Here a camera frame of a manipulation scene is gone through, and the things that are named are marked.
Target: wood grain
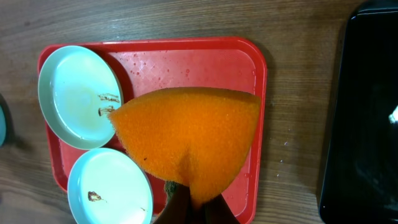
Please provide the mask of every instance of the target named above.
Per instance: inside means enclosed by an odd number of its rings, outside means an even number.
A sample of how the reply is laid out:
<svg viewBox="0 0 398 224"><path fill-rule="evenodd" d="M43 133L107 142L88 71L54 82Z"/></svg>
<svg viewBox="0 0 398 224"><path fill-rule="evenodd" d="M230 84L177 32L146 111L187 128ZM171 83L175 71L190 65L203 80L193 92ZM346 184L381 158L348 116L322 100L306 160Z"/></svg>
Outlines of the wood grain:
<svg viewBox="0 0 398 224"><path fill-rule="evenodd" d="M361 1L0 0L0 94L13 123L0 148L0 223L74 223L37 100L46 45L221 35L255 42L269 68L254 223L320 223L315 191L338 32Z"/></svg>

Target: sponge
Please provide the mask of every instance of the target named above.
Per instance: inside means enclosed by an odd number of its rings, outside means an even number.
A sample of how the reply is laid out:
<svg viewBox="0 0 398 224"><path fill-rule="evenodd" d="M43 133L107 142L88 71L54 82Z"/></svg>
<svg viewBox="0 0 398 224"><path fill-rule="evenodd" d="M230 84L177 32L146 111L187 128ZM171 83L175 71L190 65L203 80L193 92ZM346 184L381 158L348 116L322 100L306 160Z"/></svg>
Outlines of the sponge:
<svg viewBox="0 0 398 224"><path fill-rule="evenodd" d="M217 88L153 91L109 114L116 134L146 172L190 188L199 207L242 168L256 131L260 98Z"/></svg>

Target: food residue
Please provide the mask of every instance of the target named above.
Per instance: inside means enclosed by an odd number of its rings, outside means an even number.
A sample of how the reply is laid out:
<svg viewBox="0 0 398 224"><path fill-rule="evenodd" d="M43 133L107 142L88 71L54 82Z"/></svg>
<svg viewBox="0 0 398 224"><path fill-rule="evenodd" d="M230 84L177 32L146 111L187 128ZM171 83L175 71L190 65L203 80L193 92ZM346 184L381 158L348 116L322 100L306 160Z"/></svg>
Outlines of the food residue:
<svg viewBox="0 0 398 224"><path fill-rule="evenodd" d="M113 106L107 106L107 107L104 107L104 108L98 108L98 115L102 116L104 114L109 114L112 111L114 111L114 107Z"/></svg>
<svg viewBox="0 0 398 224"><path fill-rule="evenodd" d="M116 95L113 95L110 93L100 94L100 95L98 95L98 97L100 100L106 100L106 101L120 103L119 96L116 96Z"/></svg>
<svg viewBox="0 0 398 224"><path fill-rule="evenodd" d="M88 200L91 202L97 202L100 200L104 200L101 198L101 196L99 196L97 193L95 192L88 192Z"/></svg>

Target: plastic tray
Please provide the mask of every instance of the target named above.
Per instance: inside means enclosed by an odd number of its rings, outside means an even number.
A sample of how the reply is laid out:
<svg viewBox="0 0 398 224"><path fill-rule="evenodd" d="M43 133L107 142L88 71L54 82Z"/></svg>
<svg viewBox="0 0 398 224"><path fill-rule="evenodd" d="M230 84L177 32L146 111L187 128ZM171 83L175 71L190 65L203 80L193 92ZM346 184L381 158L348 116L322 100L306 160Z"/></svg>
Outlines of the plastic tray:
<svg viewBox="0 0 398 224"><path fill-rule="evenodd" d="M241 223L249 223L256 212L267 67L260 50L239 37L138 40L74 44L102 57L117 75L124 101L161 88L207 86L255 94L262 99L260 119L251 152L233 183L223 192L230 209ZM40 54L38 73L47 57L66 44L50 45ZM85 152L75 149L46 124L57 184L67 190L75 161ZM117 137L106 147L124 151ZM164 181L148 175L154 194L154 213L165 207Z"/></svg>

